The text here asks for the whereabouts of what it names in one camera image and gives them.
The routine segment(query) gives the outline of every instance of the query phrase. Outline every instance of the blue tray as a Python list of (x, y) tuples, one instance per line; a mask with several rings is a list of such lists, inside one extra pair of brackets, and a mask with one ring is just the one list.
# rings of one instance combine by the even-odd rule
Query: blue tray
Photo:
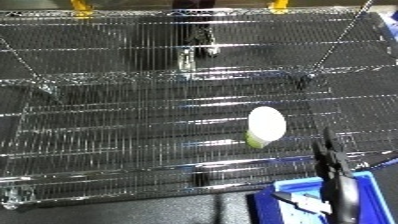
[[(355, 173), (359, 183), (361, 215), (360, 224), (395, 223), (384, 201), (379, 187), (370, 172)], [(275, 182), (255, 195), (257, 212), (261, 224), (318, 224), (326, 223), (322, 215), (295, 209), (293, 205), (278, 201), (271, 196), (275, 191), (296, 194), (311, 194), (319, 197), (320, 178), (306, 178)]]

